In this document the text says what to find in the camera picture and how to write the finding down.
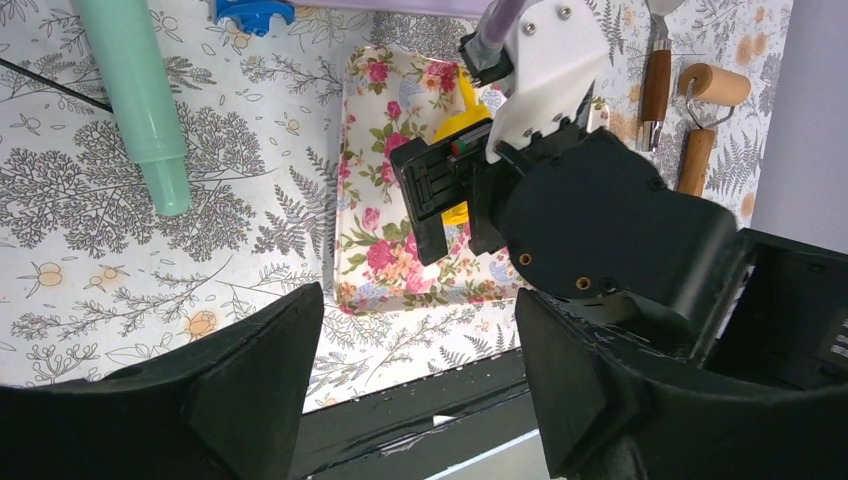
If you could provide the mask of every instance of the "green tube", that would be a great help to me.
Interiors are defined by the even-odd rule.
[[[146,0],[79,0],[80,18],[130,160],[141,167],[161,215],[191,196],[180,119]]]

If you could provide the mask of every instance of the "tablecloth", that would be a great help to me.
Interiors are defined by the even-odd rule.
[[[595,91],[632,144],[647,9],[585,1],[609,43]],[[518,345],[510,301],[367,316],[332,301],[346,59],[373,43],[456,59],[473,22],[299,7],[293,25],[275,20],[256,38],[211,23],[202,2],[149,3],[190,150],[192,207],[156,216],[109,114],[0,71],[0,383],[97,380],[314,281],[327,306],[304,411]],[[705,193],[740,226],[754,207],[791,7],[688,0],[668,17],[676,69],[707,62],[752,81],[719,128]],[[105,99],[69,0],[0,0],[0,25],[3,58]],[[672,185],[692,126],[681,107],[677,97],[651,157]]]

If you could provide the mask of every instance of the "yellow plastic utensil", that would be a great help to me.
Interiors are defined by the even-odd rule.
[[[477,98],[474,95],[474,87],[471,86],[471,80],[468,79],[464,72],[460,73],[459,76],[459,92],[465,104],[465,113],[460,113],[447,119],[436,131],[436,137],[433,139],[433,143],[470,127],[481,120],[491,118],[489,109],[485,105],[477,103]],[[466,202],[442,213],[442,223],[445,225],[462,225],[467,221],[468,204]]]

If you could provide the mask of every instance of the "brown wooden handle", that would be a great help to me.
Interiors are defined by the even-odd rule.
[[[689,132],[679,191],[696,197],[704,193],[707,166],[710,164],[710,153],[713,150],[715,135],[714,130],[698,129]]]
[[[671,50],[656,50],[648,60],[642,93],[642,121],[665,121],[671,91]]]

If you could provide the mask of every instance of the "blue toy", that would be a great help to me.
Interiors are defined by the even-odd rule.
[[[273,0],[215,0],[215,23],[229,17],[244,33],[264,37],[271,28],[271,16],[294,22],[294,5]]]

